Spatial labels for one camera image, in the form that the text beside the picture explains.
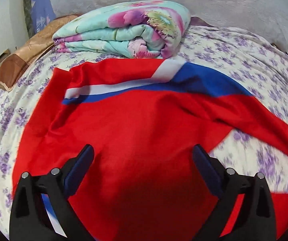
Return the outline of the red track pants striped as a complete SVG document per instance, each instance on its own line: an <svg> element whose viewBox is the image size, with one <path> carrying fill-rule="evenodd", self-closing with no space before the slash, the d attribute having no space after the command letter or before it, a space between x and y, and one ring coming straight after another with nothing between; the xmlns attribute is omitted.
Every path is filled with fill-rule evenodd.
<svg viewBox="0 0 288 241"><path fill-rule="evenodd" d="M70 203L97 240L191 240L214 208L192 160L234 129L288 156L288 124L212 68L106 59L55 68L25 126L12 173L37 176L90 144L95 159Z"/></svg>

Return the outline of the purple floral bed sheet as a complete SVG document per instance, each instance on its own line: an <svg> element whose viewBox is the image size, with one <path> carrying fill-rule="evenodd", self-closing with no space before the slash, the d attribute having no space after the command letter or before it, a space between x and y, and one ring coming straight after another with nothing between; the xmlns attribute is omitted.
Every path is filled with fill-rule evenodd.
<svg viewBox="0 0 288 241"><path fill-rule="evenodd" d="M0 231L7 235L12 171L19 142L54 68L69 70L108 55L95 52L48 52L35 61L10 92L0 89ZM264 38L240 28L192 26L182 38L176 59L214 68L249 90L288 124L288 55ZM213 151L226 166L245 175L261 171L269 188L288 193L288 157L239 131L232 131Z"/></svg>

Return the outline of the floral turquoise folded quilt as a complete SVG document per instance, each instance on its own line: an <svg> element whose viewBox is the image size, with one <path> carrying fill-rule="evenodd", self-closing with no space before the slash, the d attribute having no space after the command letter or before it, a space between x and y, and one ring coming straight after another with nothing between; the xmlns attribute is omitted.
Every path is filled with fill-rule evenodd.
<svg viewBox="0 0 288 241"><path fill-rule="evenodd" d="M91 51L167 59L179 46L190 11L171 1L138 1L89 11L53 35L57 52Z"/></svg>

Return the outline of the blue hanging poster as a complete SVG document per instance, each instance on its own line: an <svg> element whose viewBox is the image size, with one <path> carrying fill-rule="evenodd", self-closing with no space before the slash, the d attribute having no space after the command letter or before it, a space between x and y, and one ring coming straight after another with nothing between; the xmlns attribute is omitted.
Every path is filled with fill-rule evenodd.
<svg viewBox="0 0 288 241"><path fill-rule="evenodd" d="M51 0L31 0L31 19L35 33L43 30L55 18Z"/></svg>

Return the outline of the brown satin pillow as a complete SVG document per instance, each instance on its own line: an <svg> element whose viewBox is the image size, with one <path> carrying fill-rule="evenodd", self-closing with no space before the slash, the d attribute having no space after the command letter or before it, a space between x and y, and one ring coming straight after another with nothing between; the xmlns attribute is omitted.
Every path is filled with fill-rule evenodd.
<svg viewBox="0 0 288 241"><path fill-rule="evenodd" d="M77 17L73 14L53 20L22 47L7 56L0 66L0 89L11 91L28 67L54 47L54 33Z"/></svg>

